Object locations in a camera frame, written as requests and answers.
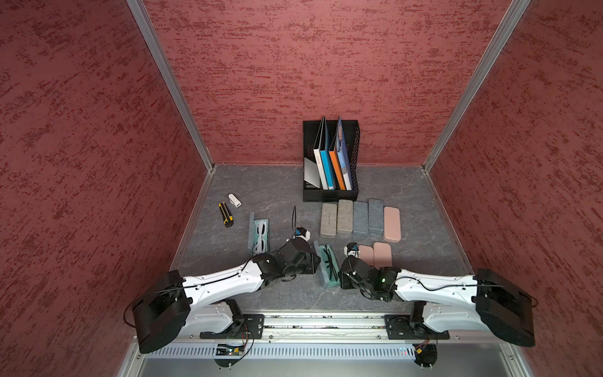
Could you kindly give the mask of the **pink case yellow glasses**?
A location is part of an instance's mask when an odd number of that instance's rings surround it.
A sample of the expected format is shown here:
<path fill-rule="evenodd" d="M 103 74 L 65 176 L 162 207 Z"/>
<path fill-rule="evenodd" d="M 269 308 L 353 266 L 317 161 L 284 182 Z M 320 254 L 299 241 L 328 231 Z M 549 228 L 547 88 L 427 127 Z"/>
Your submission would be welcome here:
<path fill-rule="evenodd" d="M 373 245 L 373 266 L 377 269 L 393 266 L 392 248 L 388 243 L 375 242 Z"/>

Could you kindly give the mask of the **pink case dark sunglasses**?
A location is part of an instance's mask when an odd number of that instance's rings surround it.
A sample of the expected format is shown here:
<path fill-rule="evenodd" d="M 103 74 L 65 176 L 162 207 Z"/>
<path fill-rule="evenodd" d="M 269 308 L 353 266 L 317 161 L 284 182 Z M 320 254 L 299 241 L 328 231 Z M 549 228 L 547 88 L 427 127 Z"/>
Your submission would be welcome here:
<path fill-rule="evenodd" d="M 368 265 L 374 265 L 375 263 L 375 253 L 373 247 L 359 245 L 358 246 L 358 259 L 367 263 Z"/>

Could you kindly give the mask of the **green case black glasses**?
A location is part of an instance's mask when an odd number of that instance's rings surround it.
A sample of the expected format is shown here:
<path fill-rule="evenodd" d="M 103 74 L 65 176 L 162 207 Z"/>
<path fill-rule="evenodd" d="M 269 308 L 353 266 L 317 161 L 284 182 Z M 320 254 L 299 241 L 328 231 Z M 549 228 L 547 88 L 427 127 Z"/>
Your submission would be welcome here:
<path fill-rule="evenodd" d="M 340 268 L 331 245 L 315 241 L 313 246 L 320 257 L 317 268 L 320 285 L 324 288 L 341 287 Z"/>

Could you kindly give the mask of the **grey case white glasses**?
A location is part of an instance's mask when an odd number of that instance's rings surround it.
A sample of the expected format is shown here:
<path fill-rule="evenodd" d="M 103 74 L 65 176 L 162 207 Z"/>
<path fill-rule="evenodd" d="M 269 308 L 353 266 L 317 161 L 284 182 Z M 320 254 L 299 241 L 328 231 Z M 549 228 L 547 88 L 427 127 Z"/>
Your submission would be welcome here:
<path fill-rule="evenodd" d="M 252 255 L 264 254 L 270 249 L 269 220 L 257 219 L 254 212 L 249 218 L 247 248 Z"/>

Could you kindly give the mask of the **grey case blue glasses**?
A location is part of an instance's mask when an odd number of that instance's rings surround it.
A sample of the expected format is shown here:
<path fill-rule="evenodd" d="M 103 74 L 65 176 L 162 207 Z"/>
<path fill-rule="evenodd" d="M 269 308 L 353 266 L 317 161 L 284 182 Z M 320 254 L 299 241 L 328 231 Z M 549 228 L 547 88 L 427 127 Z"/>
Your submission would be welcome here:
<path fill-rule="evenodd" d="M 368 203 L 368 229 L 371 234 L 383 235 L 384 203 L 381 199 L 371 198 Z"/>

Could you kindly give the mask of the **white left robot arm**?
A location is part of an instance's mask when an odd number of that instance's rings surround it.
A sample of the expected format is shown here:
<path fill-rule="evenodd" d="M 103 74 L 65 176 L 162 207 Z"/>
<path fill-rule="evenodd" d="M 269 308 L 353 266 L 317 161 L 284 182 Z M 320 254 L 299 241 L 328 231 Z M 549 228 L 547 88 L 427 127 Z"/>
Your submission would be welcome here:
<path fill-rule="evenodd" d="M 306 238 L 294 237 L 221 272 L 181 276 L 169 271 L 131 304 L 139 350 L 152 353 L 178 338 L 226 333 L 243 320 L 234 296 L 314 274 L 320 262 Z"/>

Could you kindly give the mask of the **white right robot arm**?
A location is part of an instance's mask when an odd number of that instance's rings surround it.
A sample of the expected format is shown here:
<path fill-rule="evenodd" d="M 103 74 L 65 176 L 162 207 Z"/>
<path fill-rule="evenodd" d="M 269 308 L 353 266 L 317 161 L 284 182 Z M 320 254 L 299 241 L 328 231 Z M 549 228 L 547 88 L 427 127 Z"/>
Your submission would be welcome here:
<path fill-rule="evenodd" d="M 519 347 L 535 346 L 532 296 L 487 269 L 475 275 L 438 276 L 395 267 L 377 269 L 354 256 L 340 267 L 342 289 L 365 298 L 413 304 L 409 325 L 419 336 L 446 331 L 488 331 Z"/>

